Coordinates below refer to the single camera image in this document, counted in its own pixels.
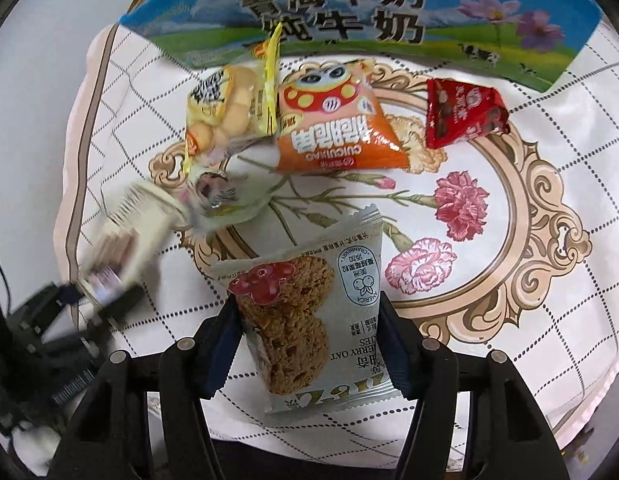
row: orange snack bag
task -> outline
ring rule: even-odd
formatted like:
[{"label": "orange snack bag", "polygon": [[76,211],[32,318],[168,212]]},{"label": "orange snack bag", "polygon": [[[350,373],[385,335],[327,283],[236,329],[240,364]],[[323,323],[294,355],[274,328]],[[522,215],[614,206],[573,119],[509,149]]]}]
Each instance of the orange snack bag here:
[{"label": "orange snack bag", "polygon": [[369,83],[374,65],[374,59],[324,64],[285,80],[278,92],[278,171],[409,167]]}]

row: blue milk box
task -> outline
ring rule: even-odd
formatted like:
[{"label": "blue milk box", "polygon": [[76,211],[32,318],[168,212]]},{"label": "blue milk box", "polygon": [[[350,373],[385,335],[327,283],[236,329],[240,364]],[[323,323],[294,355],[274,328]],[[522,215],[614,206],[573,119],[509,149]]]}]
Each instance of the blue milk box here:
[{"label": "blue milk box", "polygon": [[192,68],[230,62],[282,22],[282,56],[433,56],[545,91],[600,18],[593,0],[148,0],[120,22]]}]

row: snack package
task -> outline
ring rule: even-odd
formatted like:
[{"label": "snack package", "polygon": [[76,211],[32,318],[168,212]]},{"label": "snack package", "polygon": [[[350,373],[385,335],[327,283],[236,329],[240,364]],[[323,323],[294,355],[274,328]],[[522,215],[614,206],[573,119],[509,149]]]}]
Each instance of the snack package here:
[{"label": "snack package", "polygon": [[139,283],[172,225],[186,222],[186,207],[149,182],[134,184],[108,217],[84,263],[78,285],[94,305],[105,306]]},{"label": "snack package", "polygon": [[382,235],[369,206],[311,242],[208,272],[238,300],[278,420],[397,394],[376,344]]},{"label": "snack package", "polygon": [[428,148],[509,131],[509,113],[494,88],[434,78],[427,81],[427,91]]},{"label": "snack package", "polygon": [[408,168],[369,83],[374,59],[296,73],[280,86],[283,173]]},{"label": "snack package", "polygon": [[179,198],[193,226],[208,233],[251,220],[269,203],[270,187],[259,175],[194,165]]},{"label": "snack package", "polygon": [[213,73],[187,97],[188,157],[206,166],[276,133],[278,42],[282,26],[232,64]]}]

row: green grassland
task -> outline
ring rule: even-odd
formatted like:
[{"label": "green grassland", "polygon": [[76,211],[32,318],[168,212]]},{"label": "green grassland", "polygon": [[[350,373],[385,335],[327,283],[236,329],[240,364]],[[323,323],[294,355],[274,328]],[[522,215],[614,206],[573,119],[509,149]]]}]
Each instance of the green grassland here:
[{"label": "green grassland", "polygon": [[[324,44],[321,41],[295,41],[281,44],[282,56],[317,52],[319,54],[339,54],[352,52],[356,54],[393,54],[401,57],[428,56],[457,62],[468,68],[499,75],[516,80],[526,86],[545,91],[552,81],[574,59],[576,52],[559,44],[553,52],[539,54],[534,50],[523,50],[521,38],[515,34],[516,26],[506,24],[499,28],[500,38],[493,25],[469,25],[467,27],[429,28],[425,40],[420,45],[394,43],[376,40],[349,40],[336,44]],[[192,51],[211,51],[205,59],[205,65],[225,64],[236,59],[244,50],[239,46],[223,49],[230,43],[249,43],[254,38],[263,38],[265,33],[258,28],[212,28],[192,32],[180,32],[151,38],[161,48],[174,57],[183,59]],[[501,54],[496,69],[491,63],[481,59],[467,59],[459,43],[467,43]],[[519,63],[536,71],[537,75],[524,74]]]}]

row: cow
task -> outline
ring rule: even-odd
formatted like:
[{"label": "cow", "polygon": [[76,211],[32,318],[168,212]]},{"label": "cow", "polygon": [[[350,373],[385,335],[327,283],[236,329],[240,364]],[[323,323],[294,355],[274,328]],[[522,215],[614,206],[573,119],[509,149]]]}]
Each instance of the cow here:
[{"label": "cow", "polygon": [[467,56],[467,59],[482,59],[483,61],[491,63],[493,68],[496,68],[496,64],[501,60],[501,55],[497,52],[483,50],[482,48],[466,43],[459,43],[459,47],[463,51],[463,54]]},{"label": "cow", "polygon": [[524,74],[536,75],[536,71],[526,66],[525,63],[518,63],[518,66],[521,67],[521,72],[523,72]]}]

